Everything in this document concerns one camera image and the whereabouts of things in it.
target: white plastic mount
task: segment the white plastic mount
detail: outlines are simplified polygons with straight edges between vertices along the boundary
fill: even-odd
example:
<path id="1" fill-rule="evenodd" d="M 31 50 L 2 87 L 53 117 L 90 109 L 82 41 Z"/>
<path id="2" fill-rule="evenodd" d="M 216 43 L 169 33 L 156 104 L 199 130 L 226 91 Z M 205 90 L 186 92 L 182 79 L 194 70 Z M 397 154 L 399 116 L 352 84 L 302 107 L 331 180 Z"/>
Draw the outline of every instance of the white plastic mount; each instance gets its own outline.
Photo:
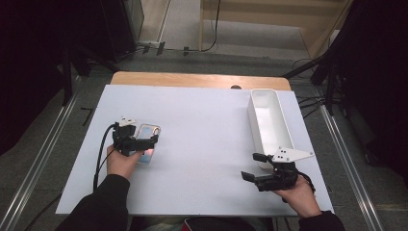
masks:
<path id="1" fill-rule="evenodd" d="M 137 121 L 135 119 L 132 119 L 132 118 L 122 117 L 118 123 L 119 123 L 119 127 L 124 127 L 124 126 L 127 126 L 127 125 L 137 123 Z"/>
<path id="2" fill-rule="evenodd" d="M 306 152 L 286 147 L 279 147 L 276 150 L 275 155 L 273 155 L 272 161 L 274 163 L 290 163 L 313 156 L 315 156 L 315 153 L 313 152 Z"/>

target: black curtain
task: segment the black curtain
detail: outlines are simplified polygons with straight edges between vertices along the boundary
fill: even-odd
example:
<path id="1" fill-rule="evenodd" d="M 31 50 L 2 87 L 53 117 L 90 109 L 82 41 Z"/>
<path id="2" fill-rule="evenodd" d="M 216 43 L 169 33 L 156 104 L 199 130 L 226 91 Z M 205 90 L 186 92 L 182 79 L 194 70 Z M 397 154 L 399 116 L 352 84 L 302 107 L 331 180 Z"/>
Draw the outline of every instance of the black curtain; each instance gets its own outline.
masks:
<path id="1" fill-rule="evenodd" d="M 408 1 L 355 2 L 364 10 L 337 53 L 344 94 L 374 134 L 367 151 L 407 182 Z"/>
<path id="2" fill-rule="evenodd" d="M 0 155 L 62 88 L 62 48 L 47 4 L 0 3 Z"/>

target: human hand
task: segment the human hand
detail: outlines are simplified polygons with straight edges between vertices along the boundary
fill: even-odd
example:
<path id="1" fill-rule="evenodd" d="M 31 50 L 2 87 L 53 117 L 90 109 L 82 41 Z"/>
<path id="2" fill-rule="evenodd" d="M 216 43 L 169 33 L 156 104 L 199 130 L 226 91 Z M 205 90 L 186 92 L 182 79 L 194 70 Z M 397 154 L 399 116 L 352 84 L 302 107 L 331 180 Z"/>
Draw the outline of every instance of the human hand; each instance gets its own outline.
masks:
<path id="1" fill-rule="evenodd" d="M 297 212 L 299 218 L 309 218 L 321 215 L 321 210 L 316 202 L 315 195 L 307 180 L 299 175 L 296 184 L 289 190 L 274 191 L 282 196 Z"/>
<path id="2" fill-rule="evenodd" d="M 109 153 L 111 154 L 107 161 L 108 174 L 120 175 L 129 180 L 143 151 L 137 151 L 132 156 L 127 157 L 115 150 L 113 145 L 110 145 L 107 154 Z"/>

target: person's arm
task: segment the person's arm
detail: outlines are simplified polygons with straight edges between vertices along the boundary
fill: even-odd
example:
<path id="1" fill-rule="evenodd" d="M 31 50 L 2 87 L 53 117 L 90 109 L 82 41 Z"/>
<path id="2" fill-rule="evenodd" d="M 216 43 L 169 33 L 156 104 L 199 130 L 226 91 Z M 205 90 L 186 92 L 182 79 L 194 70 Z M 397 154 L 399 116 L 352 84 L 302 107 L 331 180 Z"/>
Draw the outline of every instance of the person's arm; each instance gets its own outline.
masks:
<path id="1" fill-rule="evenodd" d="M 56 230 L 126 230 L 129 178 L 142 152 L 126 157 L 109 146 L 108 153 L 111 155 L 105 180 L 78 203 Z"/>
<path id="2" fill-rule="evenodd" d="M 274 193 L 282 196 L 297 212 L 301 231 L 344 231 L 343 223 L 336 215 L 330 211 L 320 210 L 315 195 L 303 176 L 298 176 L 292 189 Z"/>

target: black cable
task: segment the black cable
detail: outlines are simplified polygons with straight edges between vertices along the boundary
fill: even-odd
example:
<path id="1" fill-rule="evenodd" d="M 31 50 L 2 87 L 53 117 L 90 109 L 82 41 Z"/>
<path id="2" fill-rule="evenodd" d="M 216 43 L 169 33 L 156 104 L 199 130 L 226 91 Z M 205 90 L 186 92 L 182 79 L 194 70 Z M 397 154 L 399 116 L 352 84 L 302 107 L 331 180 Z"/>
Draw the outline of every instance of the black cable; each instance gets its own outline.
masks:
<path id="1" fill-rule="evenodd" d="M 306 102 L 308 100 L 312 100 L 312 99 L 316 99 L 316 98 L 305 98 L 305 99 L 302 99 L 302 100 L 298 101 L 297 103 L 301 104 L 301 103 L 304 103 L 304 102 Z"/>
<path id="2" fill-rule="evenodd" d="M 295 64 L 297 64 L 298 62 L 300 62 L 300 61 L 313 61 L 312 59 L 299 59 L 299 60 L 297 60 L 297 61 L 295 61 L 293 64 L 292 64 L 292 70 L 294 70 L 294 65 Z M 299 77 L 300 79 L 306 79 L 306 78 L 308 78 L 308 77 L 306 77 L 306 76 L 300 76 L 300 75 L 296 75 L 297 77 Z"/>
<path id="3" fill-rule="evenodd" d="M 323 98 L 325 95 L 319 95 L 319 96 L 296 96 L 296 98 Z"/>
<path id="4" fill-rule="evenodd" d="M 102 157 L 102 150 L 105 145 L 105 139 L 108 136 L 109 130 L 111 128 L 115 128 L 115 124 L 111 124 L 108 129 L 106 130 L 105 134 L 103 135 L 102 142 L 101 142 L 101 147 L 99 148 L 99 155 L 98 155 L 98 161 L 96 163 L 96 171 L 95 174 L 93 175 L 93 190 L 95 191 L 96 188 L 98 187 L 98 177 L 99 177 L 99 170 L 100 170 L 100 163 L 101 163 L 101 157 Z"/>
<path id="5" fill-rule="evenodd" d="M 307 116 L 311 115 L 311 114 L 314 113 L 315 111 L 317 111 L 319 108 L 320 108 L 320 105 L 317 105 L 317 106 L 315 107 L 315 109 L 312 110 L 312 111 L 311 111 L 310 113 L 308 113 L 307 115 L 305 115 L 305 116 L 303 117 L 303 119 L 306 118 Z"/>
<path id="6" fill-rule="evenodd" d="M 216 37 L 214 38 L 213 44 L 212 44 L 209 48 L 204 49 L 204 50 L 187 50 L 187 52 L 197 52 L 197 53 L 207 52 L 207 51 L 213 49 L 214 45 L 216 45 L 216 42 L 217 42 L 218 19 L 219 19 L 219 6 L 220 6 L 220 5 L 221 5 L 221 0 L 218 0 L 217 16 L 216 16 L 216 31 L 215 31 L 215 36 L 216 36 Z M 132 54 L 134 54 L 134 53 L 143 51 L 143 50 L 144 50 L 144 47 L 148 47 L 149 49 L 154 49 L 154 50 L 159 50 L 159 49 L 160 49 L 160 48 L 157 48 L 157 47 L 155 47 L 155 46 L 147 46 L 147 45 L 139 45 L 139 46 L 140 46 L 140 47 L 143 47 L 143 48 L 141 48 L 141 49 L 136 49 L 134 52 L 131 52 L 131 53 L 129 53 L 129 54 L 126 54 L 126 55 L 123 57 L 122 61 L 125 60 L 125 58 L 128 57 L 129 55 L 132 55 Z M 183 52 L 183 53 L 186 52 L 186 50 L 180 50 L 180 49 L 165 49 L 165 48 L 163 48 L 163 49 L 160 49 L 160 50 L 165 50 L 165 51 L 178 51 L 178 52 Z"/>
<path id="7" fill-rule="evenodd" d="M 299 106 L 299 108 L 300 108 L 300 109 L 309 108 L 309 107 L 312 107 L 312 106 L 317 105 L 318 103 L 321 103 L 321 101 L 324 101 L 324 100 L 318 100 L 318 101 L 316 101 L 315 103 L 311 103 L 311 104 L 302 105 L 302 106 Z"/>
<path id="8" fill-rule="evenodd" d="M 103 164 L 105 164 L 106 160 L 108 160 L 108 157 L 111 156 L 111 154 L 112 154 L 115 150 L 116 150 L 116 151 L 119 151 L 119 150 L 117 150 L 117 148 L 120 146 L 120 144 L 121 144 L 121 142 L 118 143 L 117 146 L 114 147 L 114 150 L 112 150 L 110 153 L 108 153 L 108 155 L 106 155 L 106 157 L 105 157 L 105 159 L 103 160 L 102 164 L 99 166 L 98 172 L 101 170 L 101 168 L 102 168 Z"/>
<path id="9" fill-rule="evenodd" d="M 42 216 L 43 213 L 45 213 L 45 211 L 47 211 L 55 202 L 57 202 L 61 196 L 63 195 L 62 192 L 60 192 L 49 204 L 47 204 L 47 206 L 45 206 L 37 215 L 35 218 L 33 218 L 33 220 L 29 223 L 29 225 L 27 225 L 27 227 L 24 229 L 25 231 L 29 231 L 31 230 L 31 228 L 33 228 L 34 224 L 37 222 L 37 220 L 39 219 L 39 217 Z"/>

